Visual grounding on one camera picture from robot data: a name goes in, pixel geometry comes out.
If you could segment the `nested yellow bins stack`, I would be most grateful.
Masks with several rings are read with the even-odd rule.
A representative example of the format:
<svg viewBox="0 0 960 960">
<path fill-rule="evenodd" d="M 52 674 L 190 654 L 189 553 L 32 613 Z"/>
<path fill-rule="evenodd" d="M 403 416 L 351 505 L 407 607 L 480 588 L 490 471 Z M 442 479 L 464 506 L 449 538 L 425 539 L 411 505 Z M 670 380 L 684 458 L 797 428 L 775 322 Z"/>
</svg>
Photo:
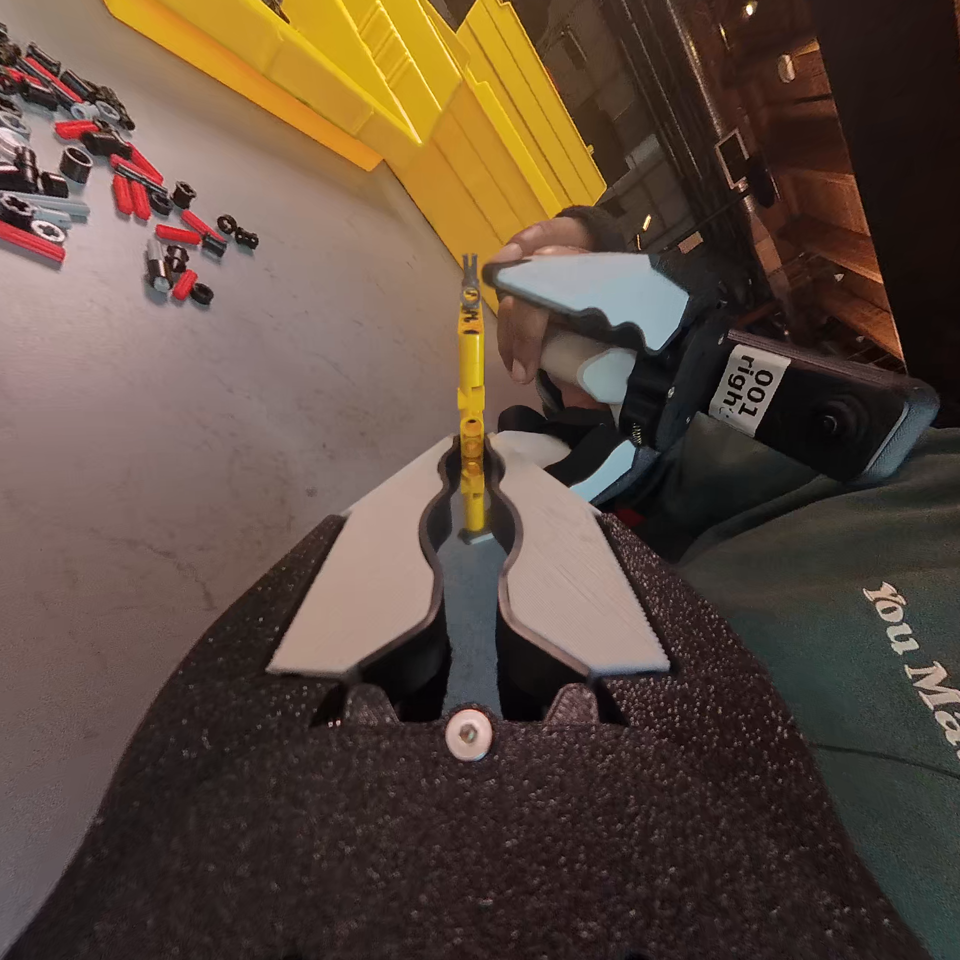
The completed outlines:
<svg viewBox="0 0 960 960">
<path fill-rule="evenodd" d="M 430 2 L 385 8 L 418 72 L 391 85 L 420 141 L 388 165 L 457 264 L 601 196 L 592 151 L 510 2 L 473 2 L 455 30 Z"/>
</svg>

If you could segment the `person's green hoodie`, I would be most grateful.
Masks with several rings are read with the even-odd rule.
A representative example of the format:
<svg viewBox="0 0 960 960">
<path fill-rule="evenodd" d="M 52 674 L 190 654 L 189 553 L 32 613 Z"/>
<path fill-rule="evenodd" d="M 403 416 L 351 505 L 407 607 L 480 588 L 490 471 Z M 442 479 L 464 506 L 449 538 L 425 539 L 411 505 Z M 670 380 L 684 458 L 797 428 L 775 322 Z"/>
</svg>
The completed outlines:
<svg viewBox="0 0 960 960">
<path fill-rule="evenodd" d="M 640 534 L 771 675 L 847 833 L 934 958 L 959 954 L 959 438 L 846 486 L 702 414 Z"/>
</svg>

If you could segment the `pile of small lego parts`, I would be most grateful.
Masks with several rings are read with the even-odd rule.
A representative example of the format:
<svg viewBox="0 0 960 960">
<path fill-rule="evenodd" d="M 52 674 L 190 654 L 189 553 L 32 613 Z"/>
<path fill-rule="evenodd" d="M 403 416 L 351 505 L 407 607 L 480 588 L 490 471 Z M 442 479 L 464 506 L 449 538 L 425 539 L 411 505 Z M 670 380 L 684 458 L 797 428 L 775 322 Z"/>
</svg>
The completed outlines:
<svg viewBox="0 0 960 960">
<path fill-rule="evenodd" d="M 232 247 L 254 253 L 259 236 L 227 213 L 213 223 L 198 217 L 197 191 L 186 181 L 166 181 L 132 140 L 135 129 L 113 89 L 80 76 L 36 42 L 19 44 L 2 24 L 2 249 L 61 270 L 70 231 L 90 221 L 84 192 L 102 172 L 117 218 L 147 230 L 147 294 L 208 310 L 215 293 L 196 268 L 220 262 Z"/>
</svg>

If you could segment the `yellow plastic bin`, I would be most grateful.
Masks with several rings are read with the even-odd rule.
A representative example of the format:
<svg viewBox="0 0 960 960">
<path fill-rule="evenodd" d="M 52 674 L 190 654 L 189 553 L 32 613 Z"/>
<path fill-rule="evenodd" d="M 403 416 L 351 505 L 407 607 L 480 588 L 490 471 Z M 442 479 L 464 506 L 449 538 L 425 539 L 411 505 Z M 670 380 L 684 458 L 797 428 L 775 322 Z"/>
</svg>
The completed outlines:
<svg viewBox="0 0 960 960">
<path fill-rule="evenodd" d="M 126 26 L 364 171 L 423 141 L 347 2 L 108 1 Z"/>
</svg>

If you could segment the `person's right hand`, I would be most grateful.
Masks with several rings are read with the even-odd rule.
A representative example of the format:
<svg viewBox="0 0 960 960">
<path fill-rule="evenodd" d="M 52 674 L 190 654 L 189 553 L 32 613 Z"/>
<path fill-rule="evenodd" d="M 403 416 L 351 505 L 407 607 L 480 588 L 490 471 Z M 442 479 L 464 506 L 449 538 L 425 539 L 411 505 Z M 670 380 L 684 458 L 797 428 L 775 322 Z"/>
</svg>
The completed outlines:
<svg viewBox="0 0 960 960">
<path fill-rule="evenodd" d="M 514 234 L 491 258 L 491 264 L 527 258 L 573 257 L 594 250 L 594 235 L 582 218 L 561 215 L 536 222 Z M 549 313 L 513 295 L 504 295 L 497 308 L 497 346 L 512 381 L 528 386 L 541 367 Z"/>
</svg>

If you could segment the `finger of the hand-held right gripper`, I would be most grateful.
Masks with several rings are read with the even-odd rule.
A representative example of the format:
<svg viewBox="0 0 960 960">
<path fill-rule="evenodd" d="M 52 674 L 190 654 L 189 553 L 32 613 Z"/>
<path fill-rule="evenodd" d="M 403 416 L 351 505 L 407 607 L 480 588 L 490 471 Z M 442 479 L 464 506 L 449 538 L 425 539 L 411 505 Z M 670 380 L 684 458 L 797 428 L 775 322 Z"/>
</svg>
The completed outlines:
<svg viewBox="0 0 960 960">
<path fill-rule="evenodd" d="M 547 311 L 570 330 L 640 354 L 660 354 L 677 338 L 691 294 L 645 253 L 533 256 L 488 263 L 482 280 L 497 294 Z"/>
<path fill-rule="evenodd" d="M 508 430 L 495 434 L 495 452 L 506 476 L 519 467 L 537 467 L 594 505 L 617 494 L 616 486 L 636 473 L 640 450 L 617 429 L 588 429 L 572 439 Z"/>
</svg>

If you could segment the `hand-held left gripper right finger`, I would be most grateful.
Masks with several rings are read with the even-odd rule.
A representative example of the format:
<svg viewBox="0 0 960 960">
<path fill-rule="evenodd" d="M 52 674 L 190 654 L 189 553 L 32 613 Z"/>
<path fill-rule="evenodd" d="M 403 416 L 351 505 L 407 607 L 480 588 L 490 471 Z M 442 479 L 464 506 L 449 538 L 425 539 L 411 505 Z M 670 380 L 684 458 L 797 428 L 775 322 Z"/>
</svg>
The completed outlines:
<svg viewBox="0 0 960 960">
<path fill-rule="evenodd" d="M 505 719 L 537 722 L 581 684 L 611 716 L 606 682 L 658 677 L 671 663 L 601 521 L 536 466 L 506 476 L 487 439 L 490 521 L 506 558 L 498 575 L 497 689 Z"/>
</svg>

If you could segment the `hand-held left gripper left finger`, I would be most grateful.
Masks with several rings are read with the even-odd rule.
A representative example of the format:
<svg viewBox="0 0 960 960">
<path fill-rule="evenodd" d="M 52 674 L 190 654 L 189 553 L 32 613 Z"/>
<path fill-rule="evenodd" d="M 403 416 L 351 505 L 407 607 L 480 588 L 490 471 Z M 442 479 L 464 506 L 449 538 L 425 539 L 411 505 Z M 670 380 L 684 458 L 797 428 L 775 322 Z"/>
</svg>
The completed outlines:
<svg viewBox="0 0 960 960">
<path fill-rule="evenodd" d="M 451 645 L 439 551 L 452 532 L 459 442 L 445 437 L 340 522 L 267 671 L 378 687 L 399 719 L 439 718 Z"/>
</svg>

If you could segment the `person's right forearm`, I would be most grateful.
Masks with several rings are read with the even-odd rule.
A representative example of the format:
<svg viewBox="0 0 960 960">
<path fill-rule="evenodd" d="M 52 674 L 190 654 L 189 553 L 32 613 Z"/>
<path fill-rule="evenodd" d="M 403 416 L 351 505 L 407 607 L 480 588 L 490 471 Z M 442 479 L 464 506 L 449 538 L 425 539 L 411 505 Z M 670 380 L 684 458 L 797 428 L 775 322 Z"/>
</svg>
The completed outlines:
<svg viewBox="0 0 960 960">
<path fill-rule="evenodd" d="M 560 210 L 553 220 L 559 223 L 560 246 L 589 253 L 630 251 L 617 220 L 600 206 L 569 206 Z"/>
</svg>

